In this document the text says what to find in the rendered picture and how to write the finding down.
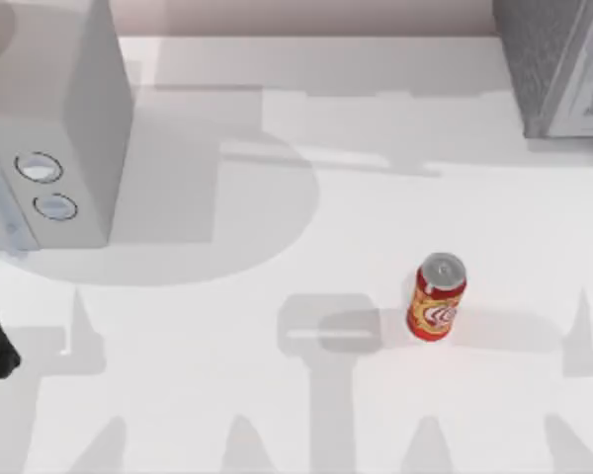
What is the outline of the grey cabinet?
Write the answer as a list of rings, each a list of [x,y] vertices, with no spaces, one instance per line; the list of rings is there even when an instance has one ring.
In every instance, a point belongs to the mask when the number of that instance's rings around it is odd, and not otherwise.
[[[593,0],[492,0],[528,138],[593,138]]]

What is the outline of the large microwave knob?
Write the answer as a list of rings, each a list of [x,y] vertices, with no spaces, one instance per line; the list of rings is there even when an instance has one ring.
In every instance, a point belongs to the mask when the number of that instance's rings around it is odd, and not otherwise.
[[[21,176],[38,184],[50,184],[63,175],[62,165],[51,155],[32,152],[15,157],[14,166]]]

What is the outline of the small microwave knob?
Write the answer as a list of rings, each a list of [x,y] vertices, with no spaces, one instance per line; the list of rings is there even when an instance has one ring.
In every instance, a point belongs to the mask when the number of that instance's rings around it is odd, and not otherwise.
[[[76,202],[59,193],[35,197],[33,206],[37,213],[53,221],[71,220],[78,214]]]

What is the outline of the red and yellow can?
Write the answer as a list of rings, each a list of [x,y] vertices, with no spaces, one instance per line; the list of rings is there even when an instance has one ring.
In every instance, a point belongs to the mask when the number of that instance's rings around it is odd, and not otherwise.
[[[449,335],[467,285],[466,267],[452,253],[432,253],[418,267],[406,313],[410,332],[437,342]]]

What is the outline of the pale microwave oven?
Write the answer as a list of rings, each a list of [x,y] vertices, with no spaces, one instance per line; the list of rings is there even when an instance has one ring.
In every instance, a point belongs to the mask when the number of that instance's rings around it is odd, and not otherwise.
[[[108,242],[133,119],[110,0],[0,0],[0,251]],[[15,157],[43,152],[54,183],[24,178]],[[33,199],[59,193],[78,214],[53,221]]]

